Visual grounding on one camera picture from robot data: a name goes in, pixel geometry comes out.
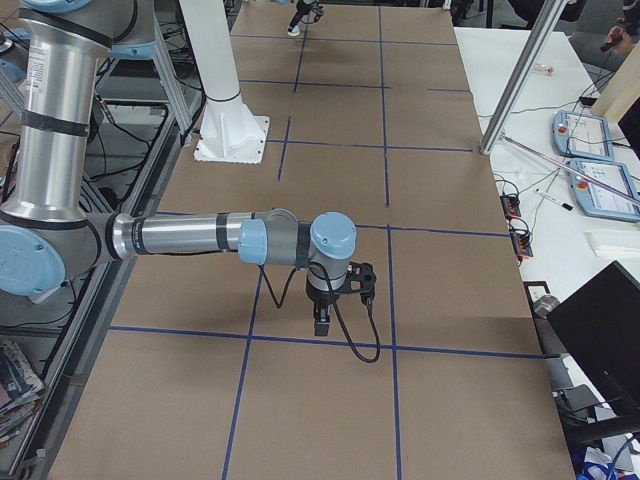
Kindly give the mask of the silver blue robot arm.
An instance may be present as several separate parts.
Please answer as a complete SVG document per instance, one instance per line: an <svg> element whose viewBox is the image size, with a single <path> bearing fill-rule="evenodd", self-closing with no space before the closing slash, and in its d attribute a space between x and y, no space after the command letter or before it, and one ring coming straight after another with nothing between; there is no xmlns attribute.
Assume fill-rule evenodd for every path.
<svg viewBox="0 0 640 480"><path fill-rule="evenodd" d="M1 205L1 287L37 295L107 262L137 255L232 252L247 263L307 273L315 332L324 336L350 292L356 229L324 213L289 211L148 216L84 213L79 205L96 74L116 47L156 50L150 1L25 1L30 35L13 194Z"/></svg>

